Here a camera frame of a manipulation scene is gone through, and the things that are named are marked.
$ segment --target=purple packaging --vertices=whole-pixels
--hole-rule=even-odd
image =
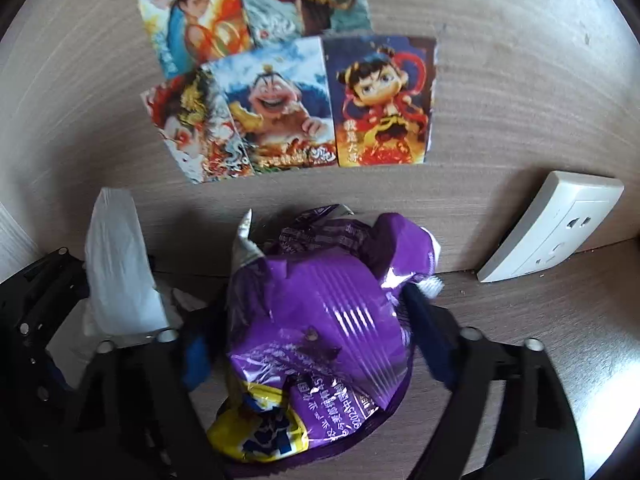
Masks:
[[[358,217],[340,205],[303,213],[265,252],[249,227],[250,212],[227,301],[239,395],[209,439],[242,462],[306,450],[314,460],[326,456],[314,448],[370,433],[404,396],[412,349],[398,296],[434,273],[440,247],[402,215]]]

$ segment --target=wooden wall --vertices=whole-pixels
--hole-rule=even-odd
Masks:
[[[398,211],[478,267],[549,170],[616,176],[625,193],[585,248],[640,230],[640,47],[611,0],[369,0],[378,32],[438,39],[422,167],[289,172],[195,186],[140,102],[162,76],[135,0],[28,0],[0,43],[0,202],[44,250],[81,253],[101,186],[132,190],[164,270],[224,273],[255,236],[312,206]]]

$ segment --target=yellow label on bag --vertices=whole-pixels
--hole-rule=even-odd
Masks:
[[[207,431],[216,450],[242,462],[271,462],[308,449],[308,434],[298,414],[291,408],[274,409],[282,405],[281,390],[256,383],[242,386],[263,411],[231,404]]]

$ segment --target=white wall socket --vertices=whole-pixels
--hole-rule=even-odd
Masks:
[[[556,266],[593,233],[625,189],[616,178],[552,171],[516,227],[478,271],[498,282]]]

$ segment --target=wooden surface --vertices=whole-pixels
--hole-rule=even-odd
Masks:
[[[139,94],[162,81],[135,0],[28,0],[0,43],[0,202],[43,250],[79,254],[101,186],[132,189],[160,269],[228,269],[255,212],[268,237],[312,206],[398,211],[478,268],[549,170],[616,176],[587,248],[640,229],[640,48],[611,0],[369,0],[378,32],[438,39],[423,167],[313,170],[194,186]]]
[[[542,340],[574,412],[588,477],[606,460],[640,408],[640,250],[634,240],[572,256],[544,274],[478,283],[470,272],[440,275],[437,304],[461,326],[494,341]],[[159,279],[213,298],[219,281],[158,274]],[[484,462],[499,412],[496,384],[467,470]],[[191,394],[208,428],[226,397],[222,374]],[[424,450],[447,403],[418,354],[409,391],[396,414],[371,436],[332,459],[278,478],[402,480]]]

